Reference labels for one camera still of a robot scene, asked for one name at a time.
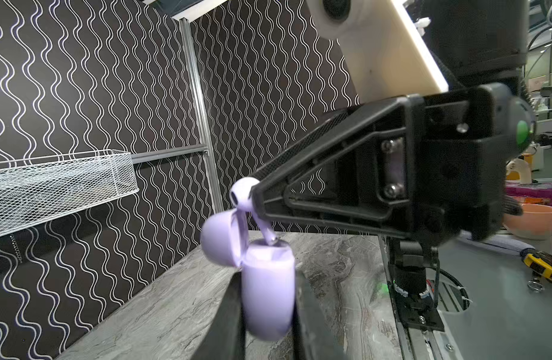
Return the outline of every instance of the purple earbud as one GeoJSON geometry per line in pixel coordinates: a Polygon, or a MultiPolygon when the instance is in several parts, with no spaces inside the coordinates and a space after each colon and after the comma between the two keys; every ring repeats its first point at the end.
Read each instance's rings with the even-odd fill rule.
{"type": "Polygon", "coordinates": [[[200,242],[213,263],[242,266],[242,301],[246,328],[262,340],[275,341],[290,329],[294,312],[294,254],[279,241],[269,222],[258,218],[250,191],[259,183],[244,177],[234,183],[230,200],[236,209],[206,220],[200,242]],[[264,240],[248,240],[246,212],[251,212],[264,240]]]}

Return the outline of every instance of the marble table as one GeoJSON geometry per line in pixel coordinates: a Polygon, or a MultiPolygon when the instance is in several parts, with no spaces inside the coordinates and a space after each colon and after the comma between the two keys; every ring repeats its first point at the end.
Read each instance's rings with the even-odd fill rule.
{"type": "MultiPolygon", "coordinates": [[[[376,236],[281,233],[310,281],[348,359],[402,359],[376,236]]],[[[251,232],[257,239],[259,232],[251,232]]],[[[81,338],[59,360],[189,359],[205,336],[234,269],[200,248],[81,338]]],[[[247,359],[291,359],[292,339],[246,337],[247,359]]]]}

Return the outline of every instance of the white wire basket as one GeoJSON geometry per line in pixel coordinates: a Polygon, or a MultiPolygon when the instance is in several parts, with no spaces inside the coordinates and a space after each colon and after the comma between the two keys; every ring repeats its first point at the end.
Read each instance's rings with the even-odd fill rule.
{"type": "Polygon", "coordinates": [[[0,236],[137,191],[132,157],[126,151],[0,161],[0,236]]]}

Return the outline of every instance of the orange bowl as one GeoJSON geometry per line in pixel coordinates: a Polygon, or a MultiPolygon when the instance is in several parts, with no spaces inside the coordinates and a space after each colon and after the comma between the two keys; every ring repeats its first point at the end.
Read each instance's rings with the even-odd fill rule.
{"type": "Polygon", "coordinates": [[[512,234],[533,240],[552,237],[552,206],[522,204],[522,209],[522,216],[504,214],[504,226],[512,234]]]}

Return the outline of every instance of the wavy line wallpaper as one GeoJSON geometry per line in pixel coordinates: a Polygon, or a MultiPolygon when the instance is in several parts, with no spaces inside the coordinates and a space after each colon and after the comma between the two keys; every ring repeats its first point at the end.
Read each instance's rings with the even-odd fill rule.
{"type": "MultiPolygon", "coordinates": [[[[132,0],[0,1],[0,161],[198,143],[179,24],[132,0]]],[[[200,155],[140,191],[0,237],[0,359],[52,359],[195,248],[200,155]]]]}
{"type": "MultiPolygon", "coordinates": [[[[192,33],[226,208],[237,179],[315,128],[324,112],[358,104],[339,45],[317,35],[303,0],[230,0],[194,21],[192,33]]],[[[303,190],[323,187],[318,173],[303,190]]]]}

